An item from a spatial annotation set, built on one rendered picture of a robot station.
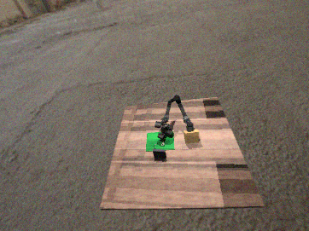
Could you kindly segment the green circuit board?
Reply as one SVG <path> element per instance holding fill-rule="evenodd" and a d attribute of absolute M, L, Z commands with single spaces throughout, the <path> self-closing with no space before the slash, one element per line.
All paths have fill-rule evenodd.
<path fill-rule="evenodd" d="M 175 150 L 173 132 L 170 135 L 165 133 L 163 141 L 158 138 L 160 133 L 161 132 L 147 133 L 146 152 L 153 151 L 153 149 Z"/>

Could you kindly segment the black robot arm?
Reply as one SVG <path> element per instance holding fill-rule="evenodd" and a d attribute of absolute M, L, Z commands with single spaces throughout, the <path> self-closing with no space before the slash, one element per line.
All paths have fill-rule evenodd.
<path fill-rule="evenodd" d="M 170 135 L 172 133 L 172 129 L 168 129 L 167 127 L 169 127 L 169 124 L 166 124 L 169 120 L 169 112 L 170 112 L 170 108 L 171 108 L 171 104 L 173 102 L 176 102 L 180 108 L 181 113 L 183 114 L 184 118 L 183 121 L 187 124 L 187 131 L 191 132 L 194 131 L 194 126 L 193 123 L 190 121 L 189 117 L 187 116 L 186 112 L 184 111 L 183 105 L 181 103 L 180 100 L 180 96 L 179 95 L 175 95 L 174 98 L 172 98 L 170 101 L 168 101 L 167 103 L 167 108 L 166 108 L 166 114 L 163 118 L 163 120 L 161 122 L 155 121 L 155 128 L 160 128 L 162 126 L 163 130 L 166 130 L 165 133 L 167 133 L 168 135 Z M 164 123 L 164 124 L 163 124 Z"/>

